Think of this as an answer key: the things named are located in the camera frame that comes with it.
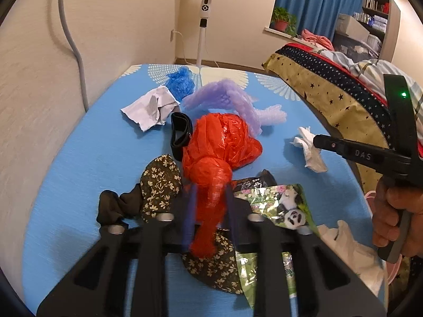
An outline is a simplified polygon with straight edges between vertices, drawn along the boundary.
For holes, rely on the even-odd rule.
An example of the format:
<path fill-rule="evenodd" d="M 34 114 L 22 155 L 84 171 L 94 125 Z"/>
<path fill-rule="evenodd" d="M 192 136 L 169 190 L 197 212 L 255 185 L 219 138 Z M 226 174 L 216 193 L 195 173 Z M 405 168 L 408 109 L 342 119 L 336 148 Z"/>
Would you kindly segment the person's right hand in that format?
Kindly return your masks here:
<path fill-rule="evenodd" d="M 383 179 L 376 186 L 374 199 L 373 244 L 382 248 L 394 242 L 400 236 L 397 227 L 399 210 L 412 213 L 410 229 L 402 246 L 401 254 L 407 257 L 422 257 L 423 221 L 422 221 L 422 189 L 388 187 Z"/>

